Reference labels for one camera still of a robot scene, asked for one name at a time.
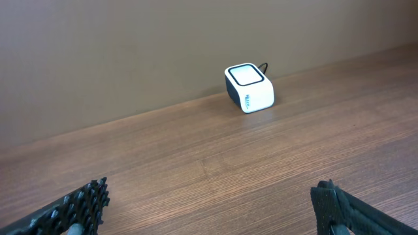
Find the small white box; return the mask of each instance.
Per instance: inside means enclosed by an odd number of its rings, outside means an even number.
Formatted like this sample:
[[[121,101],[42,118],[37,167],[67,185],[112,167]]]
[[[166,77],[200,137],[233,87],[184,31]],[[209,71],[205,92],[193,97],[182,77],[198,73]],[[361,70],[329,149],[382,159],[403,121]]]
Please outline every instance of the small white box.
[[[246,114],[274,104],[273,85],[252,63],[225,69],[225,80],[230,98]]]

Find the black cable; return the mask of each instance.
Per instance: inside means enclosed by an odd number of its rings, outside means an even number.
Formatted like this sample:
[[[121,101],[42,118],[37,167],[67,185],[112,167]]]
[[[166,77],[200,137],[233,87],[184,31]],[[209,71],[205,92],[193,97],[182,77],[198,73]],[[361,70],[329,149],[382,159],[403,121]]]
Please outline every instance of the black cable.
[[[262,64],[259,66],[259,69],[260,69],[263,65],[266,65],[266,67],[264,68],[264,71],[263,71],[263,74],[266,74],[267,67],[268,67],[268,63],[262,63]]]

